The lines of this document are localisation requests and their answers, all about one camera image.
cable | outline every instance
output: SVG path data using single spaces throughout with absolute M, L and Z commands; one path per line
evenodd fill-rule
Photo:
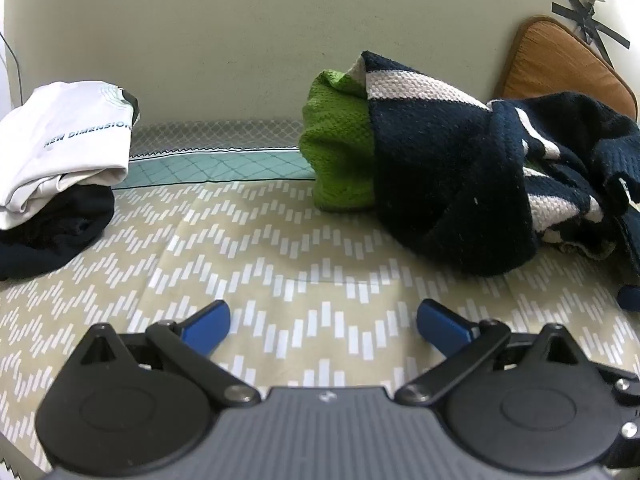
M 2 32 L 0 32 L 0 38 L 2 38 L 2 41 L 4 41 L 4 44 L 9 49 L 9 52 L 11 53 L 15 61 L 15 67 L 18 72 L 18 87 L 20 88 L 20 106 L 22 106 L 24 104 L 24 100 L 22 98 L 22 76 L 20 75 L 20 63 L 18 63 L 18 58 L 15 57 L 14 50 L 11 48 L 11 45 L 8 43 L 8 41 L 4 38 L 4 34 L 2 34 Z

patterned bed sheet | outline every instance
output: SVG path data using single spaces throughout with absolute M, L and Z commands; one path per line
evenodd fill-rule
M 462 316 L 535 332 L 562 322 L 594 360 L 640 371 L 635 321 L 607 266 L 543 248 L 495 278 L 417 258 L 368 215 L 325 214 L 313 181 L 116 190 L 104 237 L 65 268 L 0 285 L 0 431 L 42 469 L 34 411 L 84 331 L 140 332 L 213 299 L 232 311 L 212 359 L 263 393 L 277 384 L 400 384 L 442 356 L 417 335 L 435 298 Z

green towel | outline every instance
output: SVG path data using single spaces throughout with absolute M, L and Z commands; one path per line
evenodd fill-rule
M 364 86 L 342 72 L 325 70 L 311 85 L 302 116 L 300 153 L 316 172 L 316 207 L 373 207 L 373 132 Z

orange pillow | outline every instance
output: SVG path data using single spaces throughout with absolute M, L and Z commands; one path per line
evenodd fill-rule
M 638 118 L 631 89 L 587 44 L 553 18 L 530 18 L 516 34 L 494 98 L 522 99 L 563 91 L 581 92 L 633 120 Z

screw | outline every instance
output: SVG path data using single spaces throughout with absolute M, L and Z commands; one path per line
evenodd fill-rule
M 625 438 L 633 438 L 638 432 L 638 427 L 633 422 L 626 422 L 620 428 L 620 434 Z
M 621 392 L 628 390 L 629 386 L 631 386 L 631 383 L 626 379 L 618 379 L 616 381 L 616 388 L 619 389 Z
M 255 392 L 245 384 L 232 384 L 225 389 L 225 397 L 232 402 L 249 402 L 255 397 Z
M 410 402 L 426 402 L 429 394 L 424 393 L 417 384 L 408 384 L 402 388 L 401 395 Z
M 499 323 L 500 322 L 497 319 L 481 319 L 478 323 L 478 327 L 474 327 L 472 329 L 472 335 L 474 339 L 487 330 L 491 329 L 492 327 L 498 326 Z

